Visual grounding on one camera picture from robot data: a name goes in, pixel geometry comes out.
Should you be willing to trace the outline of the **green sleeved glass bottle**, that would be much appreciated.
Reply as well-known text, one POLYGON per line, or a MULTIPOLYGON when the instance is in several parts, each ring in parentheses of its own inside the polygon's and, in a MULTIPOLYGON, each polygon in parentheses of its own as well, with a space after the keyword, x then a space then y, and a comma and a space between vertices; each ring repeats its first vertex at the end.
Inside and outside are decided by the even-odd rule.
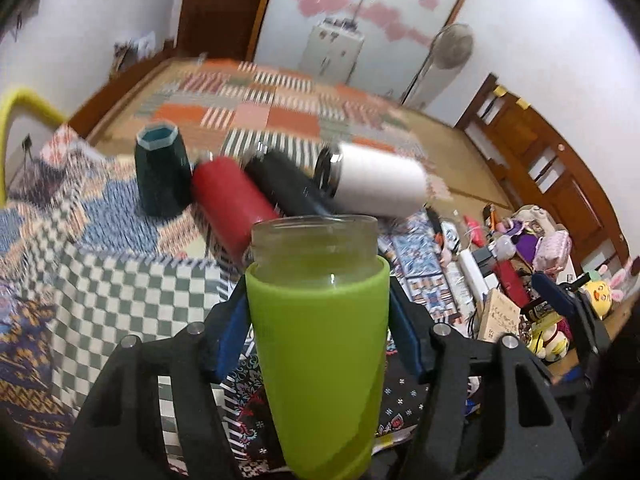
POLYGON ((245 283, 262 381, 286 466, 358 479, 380 414, 390 265, 369 216, 256 224, 245 283))

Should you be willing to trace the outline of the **red cylindrical cup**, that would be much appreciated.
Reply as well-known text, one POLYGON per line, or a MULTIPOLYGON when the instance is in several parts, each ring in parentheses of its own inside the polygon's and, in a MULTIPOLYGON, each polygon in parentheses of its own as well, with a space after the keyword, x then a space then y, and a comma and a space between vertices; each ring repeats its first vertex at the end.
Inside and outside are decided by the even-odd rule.
POLYGON ((237 266, 247 266, 253 226, 279 217, 272 203, 227 156, 199 160, 191 188, 219 244, 237 266))

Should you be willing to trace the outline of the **dark green faceted cup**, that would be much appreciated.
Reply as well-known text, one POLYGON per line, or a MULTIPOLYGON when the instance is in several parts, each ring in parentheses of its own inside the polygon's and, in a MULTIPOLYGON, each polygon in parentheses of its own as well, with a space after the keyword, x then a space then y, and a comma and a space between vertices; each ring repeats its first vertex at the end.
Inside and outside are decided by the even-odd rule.
POLYGON ((170 122, 153 122, 134 147, 140 206, 147 216, 172 219, 192 203, 191 165, 182 136, 170 122))

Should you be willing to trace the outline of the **plush toy purple dress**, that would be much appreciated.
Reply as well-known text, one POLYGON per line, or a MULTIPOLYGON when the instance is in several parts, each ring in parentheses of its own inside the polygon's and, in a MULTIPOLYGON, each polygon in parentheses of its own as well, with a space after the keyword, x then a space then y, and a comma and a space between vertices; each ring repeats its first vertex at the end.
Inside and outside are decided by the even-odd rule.
POLYGON ((523 206, 512 216, 498 220, 496 228, 510 238, 518 258, 535 272, 558 275, 570 260, 570 233, 544 208, 523 206))

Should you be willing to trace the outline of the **cardboard box with writing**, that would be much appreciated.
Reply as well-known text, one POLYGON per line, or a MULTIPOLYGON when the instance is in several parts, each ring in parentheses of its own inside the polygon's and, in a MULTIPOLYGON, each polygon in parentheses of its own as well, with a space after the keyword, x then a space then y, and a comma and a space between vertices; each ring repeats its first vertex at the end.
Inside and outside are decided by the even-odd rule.
POLYGON ((504 334, 518 336, 521 309, 498 289, 491 289, 480 315, 477 338, 496 342, 504 334))

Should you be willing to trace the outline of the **yellow plush toy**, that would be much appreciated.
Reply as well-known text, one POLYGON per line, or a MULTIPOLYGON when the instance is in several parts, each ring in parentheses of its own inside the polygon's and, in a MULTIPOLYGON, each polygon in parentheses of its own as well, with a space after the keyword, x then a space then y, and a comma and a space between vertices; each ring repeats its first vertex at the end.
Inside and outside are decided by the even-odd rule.
POLYGON ((606 281, 589 281, 582 286, 582 291, 588 296, 591 307, 599 318, 605 318, 613 304, 612 289, 606 281))

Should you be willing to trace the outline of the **white power strip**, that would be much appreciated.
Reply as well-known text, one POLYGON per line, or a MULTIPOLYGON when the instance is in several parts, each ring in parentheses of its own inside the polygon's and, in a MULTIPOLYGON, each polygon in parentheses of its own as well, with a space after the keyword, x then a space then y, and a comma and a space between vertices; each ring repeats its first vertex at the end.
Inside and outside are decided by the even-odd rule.
POLYGON ((466 284, 468 284, 471 289, 477 307, 483 310, 485 301, 489 295, 489 288, 486 285, 482 272, 480 272, 480 267, 477 265, 469 249, 463 249, 458 253, 458 265, 465 277, 466 284))

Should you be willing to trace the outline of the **checkered green white cloth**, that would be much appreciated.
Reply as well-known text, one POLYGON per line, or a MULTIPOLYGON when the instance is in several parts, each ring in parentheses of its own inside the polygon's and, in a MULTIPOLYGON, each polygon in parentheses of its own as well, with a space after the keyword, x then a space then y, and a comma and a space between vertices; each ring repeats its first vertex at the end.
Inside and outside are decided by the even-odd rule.
POLYGON ((122 338, 175 336, 203 322, 232 283, 213 260, 95 254, 68 242, 51 272, 53 395, 78 415, 122 338))

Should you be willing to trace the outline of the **white cylindrical tumbler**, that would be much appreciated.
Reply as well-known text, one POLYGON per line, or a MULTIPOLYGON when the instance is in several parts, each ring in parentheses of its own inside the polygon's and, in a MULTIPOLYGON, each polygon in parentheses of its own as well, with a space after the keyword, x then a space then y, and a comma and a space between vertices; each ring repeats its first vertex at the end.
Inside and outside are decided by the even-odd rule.
POLYGON ((314 182, 352 214, 406 218, 428 200, 428 175, 420 162, 346 142, 322 148, 314 182))

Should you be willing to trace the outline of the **black cylindrical tumbler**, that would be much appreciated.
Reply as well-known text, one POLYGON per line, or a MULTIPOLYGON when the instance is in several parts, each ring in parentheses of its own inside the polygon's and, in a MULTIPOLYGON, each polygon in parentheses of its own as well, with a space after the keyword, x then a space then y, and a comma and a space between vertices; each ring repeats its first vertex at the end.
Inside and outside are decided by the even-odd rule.
POLYGON ((241 158, 241 167, 285 217, 333 216, 338 209, 287 154, 262 144, 241 158))

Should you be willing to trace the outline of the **patterned colourful tablecloth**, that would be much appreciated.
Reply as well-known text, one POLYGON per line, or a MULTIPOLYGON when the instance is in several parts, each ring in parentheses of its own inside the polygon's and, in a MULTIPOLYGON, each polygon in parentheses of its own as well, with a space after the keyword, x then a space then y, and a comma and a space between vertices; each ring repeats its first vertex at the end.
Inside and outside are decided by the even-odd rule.
MULTIPOLYGON (((1 413, 55 471, 122 337, 153 341, 204 321, 240 271, 195 206, 172 220, 142 214, 132 155, 105 158, 64 125, 25 169, 1 208, 1 413)), ((380 242, 411 300, 469 336, 474 300, 455 263, 440 270, 434 234, 421 211, 381 222, 380 242)), ((418 423, 426 387, 409 377, 390 334, 386 350, 375 437, 391 444, 383 436, 408 437, 418 423)), ((253 332, 213 392, 243 476, 283 468, 253 332)))

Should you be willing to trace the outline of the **patchwork striped bed cover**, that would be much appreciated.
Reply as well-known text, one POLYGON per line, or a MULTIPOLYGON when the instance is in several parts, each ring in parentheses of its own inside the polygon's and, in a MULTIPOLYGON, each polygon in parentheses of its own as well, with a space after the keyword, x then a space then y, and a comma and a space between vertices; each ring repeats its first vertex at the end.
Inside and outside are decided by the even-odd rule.
POLYGON ((444 181, 397 105, 300 73, 231 60, 173 60, 145 84, 113 131, 131 140, 153 122, 178 127, 187 148, 240 157, 262 141, 306 172, 320 148, 347 142, 418 160, 428 195, 445 197, 444 181))

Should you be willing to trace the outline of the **standing electric fan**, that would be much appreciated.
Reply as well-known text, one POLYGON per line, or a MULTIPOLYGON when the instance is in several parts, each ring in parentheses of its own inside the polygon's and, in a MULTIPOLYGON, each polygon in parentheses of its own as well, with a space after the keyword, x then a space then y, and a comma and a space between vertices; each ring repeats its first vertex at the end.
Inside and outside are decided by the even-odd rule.
POLYGON ((460 74, 473 50, 474 34, 469 25, 454 23, 444 27, 433 40, 402 105, 425 110, 460 74))

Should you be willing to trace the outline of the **white small cabinet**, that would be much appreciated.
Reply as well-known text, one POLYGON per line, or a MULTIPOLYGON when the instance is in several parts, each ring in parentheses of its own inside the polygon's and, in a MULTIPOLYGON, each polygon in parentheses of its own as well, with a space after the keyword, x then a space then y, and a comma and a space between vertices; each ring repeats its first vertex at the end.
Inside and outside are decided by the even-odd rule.
POLYGON ((355 20, 326 18, 311 29, 298 69, 329 84, 347 84, 363 43, 355 20))

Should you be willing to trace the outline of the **bag by the door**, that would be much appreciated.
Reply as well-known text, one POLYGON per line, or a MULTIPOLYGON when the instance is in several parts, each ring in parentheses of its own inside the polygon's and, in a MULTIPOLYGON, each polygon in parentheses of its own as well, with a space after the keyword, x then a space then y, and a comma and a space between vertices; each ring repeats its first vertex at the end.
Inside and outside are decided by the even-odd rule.
POLYGON ((155 32, 124 42, 114 44, 113 62, 110 68, 110 78, 114 79, 119 74, 126 72, 128 68, 139 62, 152 58, 156 53, 155 32))

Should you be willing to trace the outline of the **yellow foam tube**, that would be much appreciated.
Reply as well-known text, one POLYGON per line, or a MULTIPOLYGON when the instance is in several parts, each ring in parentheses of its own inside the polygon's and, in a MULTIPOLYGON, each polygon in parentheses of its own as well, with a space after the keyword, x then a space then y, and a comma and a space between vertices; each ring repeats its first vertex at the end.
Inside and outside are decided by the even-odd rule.
POLYGON ((29 154, 42 148, 67 119, 67 114, 28 87, 9 87, 1 93, 1 205, 29 154))

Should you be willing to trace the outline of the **sliding wardrobe with hearts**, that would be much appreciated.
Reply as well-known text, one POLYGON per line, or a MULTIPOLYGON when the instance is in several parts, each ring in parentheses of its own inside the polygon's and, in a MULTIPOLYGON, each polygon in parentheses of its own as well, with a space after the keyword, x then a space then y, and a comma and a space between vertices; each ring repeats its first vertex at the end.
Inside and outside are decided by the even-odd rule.
POLYGON ((349 20, 363 44, 349 86, 401 101, 430 53, 437 34, 452 21, 459 0, 269 0, 255 61, 302 70, 312 30, 349 20))

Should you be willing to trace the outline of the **brown wooden door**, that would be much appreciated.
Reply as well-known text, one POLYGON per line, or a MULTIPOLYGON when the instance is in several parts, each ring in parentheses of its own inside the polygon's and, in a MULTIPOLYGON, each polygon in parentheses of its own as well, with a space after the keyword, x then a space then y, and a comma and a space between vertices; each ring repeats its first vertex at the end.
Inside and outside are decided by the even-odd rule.
POLYGON ((246 60, 253 55, 268 0, 181 0, 177 50, 246 60))

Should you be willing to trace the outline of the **wooden bed frame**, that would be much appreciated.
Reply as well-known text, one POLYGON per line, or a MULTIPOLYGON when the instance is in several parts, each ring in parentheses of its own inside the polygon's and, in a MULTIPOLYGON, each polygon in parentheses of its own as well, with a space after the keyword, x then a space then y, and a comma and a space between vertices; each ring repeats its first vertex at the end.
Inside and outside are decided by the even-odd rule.
POLYGON ((389 100, 292 70, 188 58, 166 47, 113 76, 68 122, 105 154, 129 154, 151 122, 180 128, 189 150, 236 156, 259 139, 277 142, 306 171, 321 144, 355 142, 420 159, 466 214, 510 200, 459 130, 389 100))

